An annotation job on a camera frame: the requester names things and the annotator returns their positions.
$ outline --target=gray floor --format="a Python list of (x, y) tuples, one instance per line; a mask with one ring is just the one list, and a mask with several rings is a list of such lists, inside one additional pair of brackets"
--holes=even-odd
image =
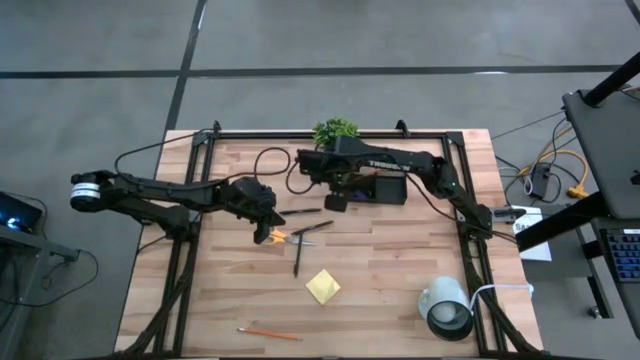
[[(196, 0), (0, 1), (0, 72), (178, 69)], [(596, 29), (597, 32), (586, 33)], [(640, 48), (640, 25), (622, 0), (294, 1), (209, 0), (192, 68), (620, 64)], [(498, 134), (556, 112), (567, 91), (606, 73), (190, 79), (177, 128), (309, 128), (344, 116), (362, 128), (489, 128)], [(21, 357), (68, 359), (113, 347), (140, 227), (116, 214), (68, 205), (75, 172), (111, 169), (121, 152), (162, 137), (176, 80), (0, 80), (0, 189), (40, 197), (50, 239), (100, 260), (89, 287), (34, 310)], [(494, 143), (524, 165), (557, 117)], [(577, 143), (568, 148), (580, 151)], [(158, 156), (128, 159), (152, 176)], [(581, 164), (559, 157), (576, 174)], [(560, 173), (565, 188), (572, 184)], [(589, 177), (587, 190), (596, 190)], [(528, 203), (521, 189), (514, 203)], [(562, 196), (558, 203), (570, 201)], [(536, 283), (545, 348), (629, 359), (640, 342), (601, 266), (615, 319), (594, 321), (586, 281)], [(82, 259), (54, 278), (47, 299), (90, 277)]]

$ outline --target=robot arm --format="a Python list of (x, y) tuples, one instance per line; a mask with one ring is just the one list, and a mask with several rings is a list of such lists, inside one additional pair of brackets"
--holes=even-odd
[[(225, 210), (238, 219), (257, 223), (253, 239), (256, 244), (269, 236), (270, 227), (285, 223), (274, 211), (276, 196), (271, 188), (252, 177), (232, 183), (218, 180), (184, 185), (101, 170), (75, 174), (71, 183), (74, 209), (90, 213), (112, 210), (141, 223), (158, 223), (169, 238), (189, 234), (189, 210), (204, 213)], [(149, 200), (180, 205), (164, 207)]]
[(458, 181), (454, 166), (442, 157), (371, 146), (358, 138), (341, 136), (329, 152), (298, 150), (297, 161), (300, 172), (309, 175), (312, 182), (329, 184), (332, 195), (328, 199), (333, 199), (325, 204), (336, 203), (349, 183), (349, 174), (358, 173), (361, 167), (401, 171), (417, 175), (436, 198), (449, 200), (464, 216), (464, 222), (471, 225), (471, 233), (484, 238), (491, 234), (491, 211), (469, 196)]

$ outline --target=yellow sticky note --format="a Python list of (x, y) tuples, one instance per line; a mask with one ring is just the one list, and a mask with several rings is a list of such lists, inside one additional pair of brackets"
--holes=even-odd
[(327, 270), (322, 269), (318, 275), (307, 283), (307, 289), (311, 291), (311, 294), (321, 305), (324, 305), (340, 290), (340, 284), (329, 275)]

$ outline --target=wooden tabletop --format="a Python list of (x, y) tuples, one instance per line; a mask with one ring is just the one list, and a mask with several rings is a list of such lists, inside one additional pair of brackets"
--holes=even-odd
[[(487, 206), (504, 205), (489, 132), (461, 131), (478, 202)], [(190, 132), (170, 131), (167, 139)], [(365, 141), (377, 146), (442, 154), (437, 140)], [(185, 139), (165, 145), (158, 179), (184, 182), (190, 143), (190, 139)], [(306, 140), (219, 140), (214, 149), (211, 178), (252, 171), (258, 152), (269, 146), (283, 147), (292, 156), (298, 148), (313, 148)], [(259, 171), (276, 171), (285, 165), (285, 155), (269, 152), (260, 160)], [(285, 187), (284, 175), (261, 176), (259, 180), (277, 194), (278, 210), (322, 208), (328, 193), (327, 186), (323, 185), (305, 195), (293, 195)], [(292, 188), (301, 190), (308, 186), (309, 179), (296, 170), (290, 183)], [(439, 209), (453, 214), (446, 200), (431, 198)], [(305, 236), (305, 240), (313, 241), (315, 246), (302, 250), (297, 279), (292, 275), (295, 246), (255, 245), (252, 241), (255, 226), (248, 221), (237, 220), (222, 211), (204, 216), (184, 356), (477, 354), (473, 334), (459, 342), (440, 340), (418, 312), (418, 296), (435, 277), (455, 277), (465, 290), (466, 282), (455, 224), (433, 211), (410, 183), (404, 206), (350, 203), (346, 213), (323, 210), (320, 214), (294, 215), (286, 220), (287, 224), (279, 228), (285, 233), (325, 220), (334, 221), (333, 225)], [(511, 231), (506, 225), (497, 225), (496, 229)], [(158, 227), (148, 227), (140, 245), (161, 235)], [(131, 344), (158, 309), (170, 251), (171, 242), (163, 240), (137, 257), (117, 350)], [(496, 283), (526, 283), (514, 244), (493, 238), (488, 241), (488, 252)], [(305, 287), (322, 269), (342, 287), (325, 306), (319, 305)], [(514, 325), (531, 344), (542, 348), (528, 291), (499, 289), (497, 293), (500, 305)], [(483, 317), (490, 348), (495, 348), (486, 308)], [(171, 321), (167, 346), (171, 345), (175, 318)], [(239, 327), (290, 334), (303, 340), (239, 333), (236, 330)]]

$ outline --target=green plant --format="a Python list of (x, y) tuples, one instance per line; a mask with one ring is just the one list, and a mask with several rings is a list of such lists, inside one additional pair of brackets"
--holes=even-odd
[(358, 136), (358, 125), (343, 118), (332, 118), (313, 127), (313, 141), (318, 145), (330, 146), (338, 136)]

